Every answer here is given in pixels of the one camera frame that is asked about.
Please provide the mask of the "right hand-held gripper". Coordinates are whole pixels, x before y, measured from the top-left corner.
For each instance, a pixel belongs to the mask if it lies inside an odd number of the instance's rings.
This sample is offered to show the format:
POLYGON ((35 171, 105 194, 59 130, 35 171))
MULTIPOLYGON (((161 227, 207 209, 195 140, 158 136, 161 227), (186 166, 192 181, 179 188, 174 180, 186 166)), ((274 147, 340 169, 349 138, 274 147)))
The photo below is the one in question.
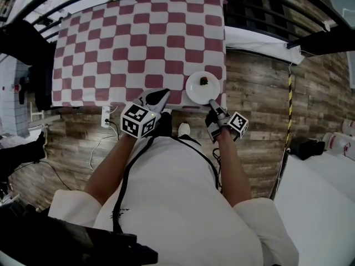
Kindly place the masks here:
POLYGON ((220 134, 222 128, 227 128, 229 132, 234 135, 234 141, 242 138, 248 129, 249 121, 238 112, 232 116, 224 112, 222 107, 213 99, 209 100, 211 110, 207 114, 205 124, 207 126, 207 133, 213 143, 216 142, 217 136, 220 134))

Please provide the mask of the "white round plate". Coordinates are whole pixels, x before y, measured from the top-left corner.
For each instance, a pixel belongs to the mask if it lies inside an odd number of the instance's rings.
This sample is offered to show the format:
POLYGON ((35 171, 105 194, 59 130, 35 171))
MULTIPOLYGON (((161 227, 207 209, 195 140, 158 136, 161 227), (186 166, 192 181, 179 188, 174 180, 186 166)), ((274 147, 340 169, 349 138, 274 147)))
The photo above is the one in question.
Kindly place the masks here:
POLYGON ((220 82, 216 76, 208 71, 198 71, 190 75, 186 81, 186 94, 196 104, 208 105, 209 100, 216 100, 220 94, 220 82), (201 86, 200 78, 206 76, 209 84, 201 86))

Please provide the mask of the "person's right forearm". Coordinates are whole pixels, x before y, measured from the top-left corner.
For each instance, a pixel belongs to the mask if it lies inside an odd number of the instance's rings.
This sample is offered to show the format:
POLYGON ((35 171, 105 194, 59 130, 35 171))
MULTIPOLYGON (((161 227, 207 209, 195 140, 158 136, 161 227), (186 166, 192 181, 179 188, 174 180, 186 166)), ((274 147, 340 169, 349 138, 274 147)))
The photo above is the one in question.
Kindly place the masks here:
POLYGON ((220 152, 222 193, 231 207, 234 207, 252 198, 249 178, 244 172, 229 129, 221 129, 217 142, 220 152))

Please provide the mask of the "red white checkered table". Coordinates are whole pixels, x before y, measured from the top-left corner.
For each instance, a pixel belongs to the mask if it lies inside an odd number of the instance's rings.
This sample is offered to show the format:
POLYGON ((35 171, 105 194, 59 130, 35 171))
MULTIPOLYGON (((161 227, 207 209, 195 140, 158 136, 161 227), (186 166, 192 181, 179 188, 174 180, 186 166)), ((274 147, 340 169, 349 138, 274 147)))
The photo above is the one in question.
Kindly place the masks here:
POLYGON ((54 106, 117 106, 167 88, 173 109, 202 110, 188 77, 207 71, 226 105, 224 0, 119 0, 62 20, 54 56, 54 106))

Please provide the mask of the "person's black trousers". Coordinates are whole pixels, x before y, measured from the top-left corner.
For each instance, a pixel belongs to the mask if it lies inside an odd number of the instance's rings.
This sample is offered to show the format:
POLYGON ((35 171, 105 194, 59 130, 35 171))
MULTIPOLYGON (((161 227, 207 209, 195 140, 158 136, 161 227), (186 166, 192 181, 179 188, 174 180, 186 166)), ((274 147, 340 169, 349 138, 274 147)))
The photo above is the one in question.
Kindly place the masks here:
MULTIPOLYGON (((169 112, 163 112, 161 114, 161 117, 158 120, 157 126, 154 130, 154 133, 158 136, 163 136, 163 137, 170 137, 173 135, 172 115, 169 112)), ((191 142, 194 142, 194 143, 200 145, 190 135, 189 136, 182 136, 182 137, 178 137, 178 135, 177 135, 176 138, 180 139, 180 140, 191 141, 191 142)))

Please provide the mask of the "person's right white shoe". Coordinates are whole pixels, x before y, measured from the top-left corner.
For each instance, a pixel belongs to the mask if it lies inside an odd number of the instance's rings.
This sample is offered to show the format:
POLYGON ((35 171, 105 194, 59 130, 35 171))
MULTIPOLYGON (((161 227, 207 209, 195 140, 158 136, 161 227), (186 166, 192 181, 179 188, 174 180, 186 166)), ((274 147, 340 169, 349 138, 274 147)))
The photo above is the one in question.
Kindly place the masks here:
POLYGON ((178 128, 178 137, 189 136, 190 135, 190 125, 186 122, 182 122, 178 128))

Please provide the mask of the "white power strip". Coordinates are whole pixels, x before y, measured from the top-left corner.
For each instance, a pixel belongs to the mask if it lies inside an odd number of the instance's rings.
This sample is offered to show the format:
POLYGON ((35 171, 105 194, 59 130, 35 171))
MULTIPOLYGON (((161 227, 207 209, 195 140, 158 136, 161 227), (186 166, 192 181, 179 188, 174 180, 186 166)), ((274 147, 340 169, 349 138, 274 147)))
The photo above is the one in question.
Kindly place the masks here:
POLYGON ((108 128, 110 126, 110 106, 102 107, 102 116, 101 116, 101 126, 103 128, 108 128))

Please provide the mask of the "yellow black hazard tape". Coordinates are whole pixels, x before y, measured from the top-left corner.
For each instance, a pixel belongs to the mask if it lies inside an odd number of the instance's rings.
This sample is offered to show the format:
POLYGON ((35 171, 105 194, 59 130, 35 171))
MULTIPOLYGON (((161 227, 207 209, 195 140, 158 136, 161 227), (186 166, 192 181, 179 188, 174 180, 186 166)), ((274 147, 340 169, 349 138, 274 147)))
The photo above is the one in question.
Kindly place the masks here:
POLYGON ((291 134, 291 125, 292 125, 292 75, 291 73, 288 74, 288 128, 287 128, 287 135, 285 141, 285 150, 287 149, 290 134, 291 134))

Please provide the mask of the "white platform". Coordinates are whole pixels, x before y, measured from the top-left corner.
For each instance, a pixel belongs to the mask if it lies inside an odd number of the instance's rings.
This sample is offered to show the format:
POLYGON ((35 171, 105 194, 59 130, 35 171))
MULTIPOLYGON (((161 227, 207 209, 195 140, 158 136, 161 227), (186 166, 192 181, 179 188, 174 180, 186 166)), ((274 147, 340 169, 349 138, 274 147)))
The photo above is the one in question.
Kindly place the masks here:
POLYGON ((225 26, 225 42, 229 49, 266 55, 299 65, 305 58, 300 46, 287 49, 287 42, 246 29, 225 26))

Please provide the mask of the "black bag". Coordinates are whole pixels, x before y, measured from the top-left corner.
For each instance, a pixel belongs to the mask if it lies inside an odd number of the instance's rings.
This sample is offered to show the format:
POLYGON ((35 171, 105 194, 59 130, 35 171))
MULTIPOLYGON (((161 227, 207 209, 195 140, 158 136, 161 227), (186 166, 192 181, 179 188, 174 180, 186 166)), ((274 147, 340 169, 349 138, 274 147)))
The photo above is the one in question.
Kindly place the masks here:
POLYGON ((322 155, 325 148, 324 141, 315 139, 296 137, 290 143, 290 155, 295 155, 302 161, 312 157, 322 155))

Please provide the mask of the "person's white shirt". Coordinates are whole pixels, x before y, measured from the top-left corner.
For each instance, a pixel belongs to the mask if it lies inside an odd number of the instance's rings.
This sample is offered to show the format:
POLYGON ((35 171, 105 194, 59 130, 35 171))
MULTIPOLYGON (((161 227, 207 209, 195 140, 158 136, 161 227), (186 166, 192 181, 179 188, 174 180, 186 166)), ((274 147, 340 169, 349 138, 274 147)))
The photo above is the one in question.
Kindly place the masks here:
MULTIPOLYGON (((216 188, 198 144, 137 140, 119 209, 124 232, 158 253, 159 265, 298 266, 299 252, 274 202, 251 198, 234 207, 216 188)), ((102 206, 83 191, 55 193, 49 216, 86 227, 113 229, 117 190, 102 206)))

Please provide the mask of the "black cube shelf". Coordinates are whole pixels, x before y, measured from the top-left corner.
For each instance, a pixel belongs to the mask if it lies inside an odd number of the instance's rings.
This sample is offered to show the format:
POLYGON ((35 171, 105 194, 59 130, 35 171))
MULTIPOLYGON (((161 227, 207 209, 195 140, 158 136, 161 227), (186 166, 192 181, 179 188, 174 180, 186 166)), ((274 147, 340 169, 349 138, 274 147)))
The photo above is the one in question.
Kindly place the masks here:
POLYGON ((296 39, 290 10, 280 0, 227 0, 225 24, 284 41, 296 39))

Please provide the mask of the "white counter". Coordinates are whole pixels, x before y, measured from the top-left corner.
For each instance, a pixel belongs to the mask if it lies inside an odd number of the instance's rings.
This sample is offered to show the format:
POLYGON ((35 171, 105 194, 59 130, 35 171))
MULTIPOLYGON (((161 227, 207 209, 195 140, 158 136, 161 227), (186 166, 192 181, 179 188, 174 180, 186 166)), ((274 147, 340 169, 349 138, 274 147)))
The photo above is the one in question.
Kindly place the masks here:
POLYGON ((289 156, 275 205, 299 266, 349 266, 355 259, 355 161, 324 152, 289 156))

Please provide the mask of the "white desk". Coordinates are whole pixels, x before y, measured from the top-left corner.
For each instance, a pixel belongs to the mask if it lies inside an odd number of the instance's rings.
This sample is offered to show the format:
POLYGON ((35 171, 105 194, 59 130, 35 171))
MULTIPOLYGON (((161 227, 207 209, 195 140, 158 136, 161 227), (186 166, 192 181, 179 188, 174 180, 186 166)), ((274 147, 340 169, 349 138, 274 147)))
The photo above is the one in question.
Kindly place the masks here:
POLYGON ((20 101, 28 66, 7 56, 0 62, 0 135, 29 136, 27 99, 20 101))

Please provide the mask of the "black curved bar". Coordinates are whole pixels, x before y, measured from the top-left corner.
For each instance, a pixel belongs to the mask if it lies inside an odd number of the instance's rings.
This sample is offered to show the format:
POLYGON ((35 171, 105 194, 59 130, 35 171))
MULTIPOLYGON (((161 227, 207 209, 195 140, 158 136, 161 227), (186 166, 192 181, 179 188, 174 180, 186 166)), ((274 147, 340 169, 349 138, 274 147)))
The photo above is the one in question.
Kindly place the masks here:
POLYGON ((114 233, 49 217, 15 202, 0 206, 0 264, 144 266, 158 253, 133 234, 114 233))

